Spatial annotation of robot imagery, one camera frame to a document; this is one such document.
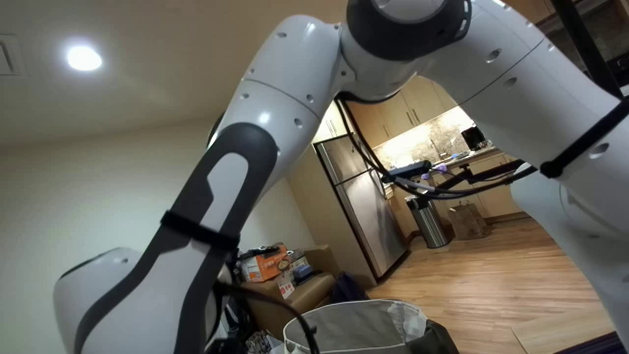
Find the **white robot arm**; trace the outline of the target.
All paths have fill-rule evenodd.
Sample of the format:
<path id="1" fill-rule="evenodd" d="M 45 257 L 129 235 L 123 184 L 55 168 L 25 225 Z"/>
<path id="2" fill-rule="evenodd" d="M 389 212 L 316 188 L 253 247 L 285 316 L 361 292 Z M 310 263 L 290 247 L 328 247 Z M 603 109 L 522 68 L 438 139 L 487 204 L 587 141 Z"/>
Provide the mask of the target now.
<path id="1" fill-rule="evenodd" d="M 328 104 L 438 82 L 520 166 L 516 204 L 587 277 L 629 343 L 629 117 L 503 0 L 347 0 L 283 19 L 145 249 L 114 247 L 55 283 L 66 354 L 202 354 L 218 273 L 259 196 L 312 141 Z"/>

